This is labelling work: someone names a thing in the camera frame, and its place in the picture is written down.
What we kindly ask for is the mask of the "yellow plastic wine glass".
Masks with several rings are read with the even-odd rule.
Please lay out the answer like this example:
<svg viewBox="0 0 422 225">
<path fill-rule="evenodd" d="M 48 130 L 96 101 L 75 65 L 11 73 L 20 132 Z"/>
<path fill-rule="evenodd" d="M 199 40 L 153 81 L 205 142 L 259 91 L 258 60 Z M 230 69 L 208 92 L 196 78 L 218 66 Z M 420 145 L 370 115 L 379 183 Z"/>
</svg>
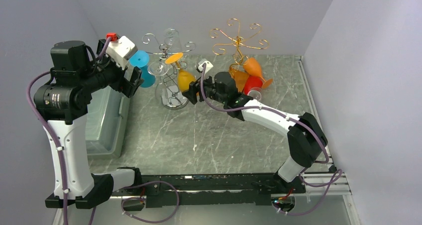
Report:
<svg viewBox="0 0 422 225">
<path fill-rule="evenodd" d="M 190 83 L 196 80 L 193 74 L 181 66 L 180 59 L 183 57 L 183 55 L 184 54 L 182 52 L 178 52 L 165 60 L 165 64 L 167 65 L 176 65 L 176 69 L 178 70 L 177 84 L 181 92 L 187 91 L 189 89 Z"/>
</svg>

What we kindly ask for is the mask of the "blue plastic wine glass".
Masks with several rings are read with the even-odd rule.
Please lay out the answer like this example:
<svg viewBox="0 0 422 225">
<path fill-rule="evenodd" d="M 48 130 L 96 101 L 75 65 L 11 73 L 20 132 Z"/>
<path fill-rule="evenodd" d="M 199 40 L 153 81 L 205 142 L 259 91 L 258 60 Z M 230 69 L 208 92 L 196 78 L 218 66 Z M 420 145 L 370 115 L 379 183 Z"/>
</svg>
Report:
<svg viewBox="0 0 422 225">
<path fill-rule="evenodd" d="M 150 58 L 148 53 L 142 50 L 138 50 L 129 60 L 129 63 L 133 67 L 139 68 L 141 70 L 141 78 L 144 80 L 144 82 L 140 85 L 142 88 L 152 87 L 156 81 L 155 76 L 150 74 L 148 71 L 149 59 Z"/>
</svg>

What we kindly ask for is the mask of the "clear plastic storage box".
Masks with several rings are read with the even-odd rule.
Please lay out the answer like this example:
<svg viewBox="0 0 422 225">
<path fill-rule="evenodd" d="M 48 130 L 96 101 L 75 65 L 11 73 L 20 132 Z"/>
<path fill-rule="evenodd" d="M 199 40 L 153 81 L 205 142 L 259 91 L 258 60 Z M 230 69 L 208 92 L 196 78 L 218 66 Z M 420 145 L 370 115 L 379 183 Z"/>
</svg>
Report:
<svg viewBox="0 0 422 225">
<path fill-rule="evenodd" d="M 129 103 L 129 98 L 110 87 L 92 93 L 86 125 L 88 157 L 120 157 Z"/>
</svg>

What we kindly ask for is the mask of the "red plastic wine glass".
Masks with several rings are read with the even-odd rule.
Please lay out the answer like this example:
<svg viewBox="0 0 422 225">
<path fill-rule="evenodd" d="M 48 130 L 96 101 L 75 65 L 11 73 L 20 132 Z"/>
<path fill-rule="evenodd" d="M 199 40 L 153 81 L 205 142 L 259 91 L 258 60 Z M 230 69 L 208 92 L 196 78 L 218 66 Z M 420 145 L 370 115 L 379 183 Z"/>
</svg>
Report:
<svg viewBox="0 0 422 225">
<path fill-rule="evenodd" d="M 255 87 L 261 88 L 262 85 L 263 85 L 263 82 L 259 77 L 249 76 L 244 85 L 243 93 L 247 95 L 252 90 L 252 88 L 255 88 Z"/>
</svg>

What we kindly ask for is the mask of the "clear patterned wine glass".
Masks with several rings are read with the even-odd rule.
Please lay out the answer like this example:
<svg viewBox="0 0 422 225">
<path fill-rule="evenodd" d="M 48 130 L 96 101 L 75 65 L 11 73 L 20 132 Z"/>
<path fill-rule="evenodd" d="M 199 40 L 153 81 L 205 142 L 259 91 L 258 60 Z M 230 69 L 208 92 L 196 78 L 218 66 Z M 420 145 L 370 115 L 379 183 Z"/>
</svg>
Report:
<svg viewBox="0 0 422 225">
<path fill-rule="evenodd" d="M 261 99 L 262 99 L 262 89 L 260 87 L 253 87 L 249 90 L 247 95 L 252 97 L 255 100 L 261 101 Z"/>
</svg>

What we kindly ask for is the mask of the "clear plain wine glass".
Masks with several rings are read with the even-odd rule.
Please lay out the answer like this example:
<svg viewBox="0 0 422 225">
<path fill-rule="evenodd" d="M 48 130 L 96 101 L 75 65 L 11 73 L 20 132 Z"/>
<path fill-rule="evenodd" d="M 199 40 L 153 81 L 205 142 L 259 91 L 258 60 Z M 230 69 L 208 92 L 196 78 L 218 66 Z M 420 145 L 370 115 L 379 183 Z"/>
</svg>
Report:
<svg viewBox="0 0 422 225">
<path fill-rule="evenodd" d="M 164 82 L 165 77 L 168 75 L 169 65 L 165 64 L 163 60 L 152 62 L 148 66 L 148 73 L 156 78 L 157 85 L 155 87 L 155 99 L 160 106 L 170 109 L 171 106 L 168 102 L 169 90 Z"/>
</svg>

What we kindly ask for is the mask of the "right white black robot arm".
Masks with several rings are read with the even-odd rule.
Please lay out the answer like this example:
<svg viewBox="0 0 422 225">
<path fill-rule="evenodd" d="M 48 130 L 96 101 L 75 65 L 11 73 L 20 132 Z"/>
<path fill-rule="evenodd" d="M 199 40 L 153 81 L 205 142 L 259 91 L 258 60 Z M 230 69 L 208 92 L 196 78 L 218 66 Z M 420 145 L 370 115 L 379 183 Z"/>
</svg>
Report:
<svg viewBox="0 0 422 225">
<path fill-rule="evenodd" d="M 274 186 L 281 193 L 289 191 L 293 180 L 316 163 L 321 153 L 326 153 L 328 140 L 314 115 L 308 112 L 291 114 L 266 106 L 239 92 L 228 72 L 219 72 L 207 79 L 199 78 L 182 94 L 192 104 L 210 100 L 219 102 L 223 105 L 220 111 L 229 116 L 259 124 L 286 137 L 290 155 L 274 179 Z"/>
</svg>

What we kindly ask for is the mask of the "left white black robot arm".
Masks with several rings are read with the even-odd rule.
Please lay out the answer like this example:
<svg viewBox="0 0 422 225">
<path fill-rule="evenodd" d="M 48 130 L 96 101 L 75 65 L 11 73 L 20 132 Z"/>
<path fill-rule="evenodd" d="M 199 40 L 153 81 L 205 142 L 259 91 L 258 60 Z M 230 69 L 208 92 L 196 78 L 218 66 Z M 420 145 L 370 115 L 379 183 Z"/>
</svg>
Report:
<svg viewBox="0 0 422 225">
<path fill-rule="evenodd" d="M 29 97 L 48 136 L 54 164 L 55 187 L 45 199 L 46 207 L 92 209 L 106 202 L 114 191 L 125 189 L 130 195 L 142 191 L 138 168 L 91 173 L 86 147 L 92 94 L 110 87 L 131 98 L 143 83 L 140 69 L 134 69 L 129 79 L 125 77 L 127 63 L 136 51 L 126 36 L 111 34 L 98 42 L 97 52 L 79 40 L 59 42 L 51 48 L 50 80 Z"/>
</svg>

